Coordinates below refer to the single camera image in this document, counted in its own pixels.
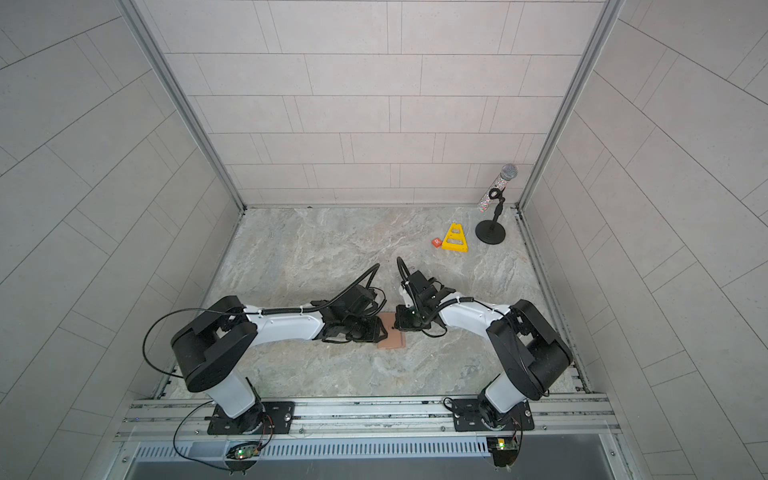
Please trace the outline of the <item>pink leather card holder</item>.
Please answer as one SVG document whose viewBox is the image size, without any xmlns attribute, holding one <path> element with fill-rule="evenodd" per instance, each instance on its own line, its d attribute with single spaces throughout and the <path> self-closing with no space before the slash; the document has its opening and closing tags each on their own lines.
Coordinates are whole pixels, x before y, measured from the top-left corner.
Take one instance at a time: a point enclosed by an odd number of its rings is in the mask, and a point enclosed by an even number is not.
<svg viewBox="0 0 768 480">
<path fill-rule="evenodd" d="M 395 350 L 405 347 L 404 333 L 395 328 L 395 313 L 383 312 L 379 314 L 379 318 L 387 332 L 387 337 L 377 343 L 379 350 Z"/>
</svg>

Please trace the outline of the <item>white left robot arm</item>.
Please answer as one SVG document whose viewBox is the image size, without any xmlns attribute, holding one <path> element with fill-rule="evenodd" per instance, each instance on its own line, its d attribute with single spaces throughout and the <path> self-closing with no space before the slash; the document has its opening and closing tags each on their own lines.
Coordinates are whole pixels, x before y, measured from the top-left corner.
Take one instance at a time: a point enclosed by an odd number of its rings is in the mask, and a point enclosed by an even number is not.
<svg viewBox="0 0 768 480">
<path fill-rule="evenodd" d="M 182 327 L 171 339 L 188 391 L 215 404 L 210 434 L 250 434 L 267 425 L 268 412 L 237 365 L 252 348 L 281 341 L 379 343 L 387 338 L 379 313 L 386 296 L 360 284 L 331 300 L 283 308 L 257 308 L 234 295 Z"/>
</svg>

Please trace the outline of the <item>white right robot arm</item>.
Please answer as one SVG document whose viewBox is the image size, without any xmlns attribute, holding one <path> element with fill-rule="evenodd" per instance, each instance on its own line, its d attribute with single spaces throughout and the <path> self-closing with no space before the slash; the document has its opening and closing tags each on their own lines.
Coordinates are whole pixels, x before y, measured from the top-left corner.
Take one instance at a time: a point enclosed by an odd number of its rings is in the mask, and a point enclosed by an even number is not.
<svg viewBox="0 0 768 480">
<path fill-rule="evenodd" d="M 396 307 L 396 329 L 429 337 L 435 325 L 444 332 L 466 330 L 489 341 L 501 364 L 502 372 L 475 401 L 445 399 L 446 408 L 457 420 L 478 421 L 480 430 L 532 430 L 529 402 L 547 396 L 573 362 L 559 333 L 528 300 L 489 304 L 411 272 L 403 263 L 398 271 L 404 303 Z"/>
</svg>

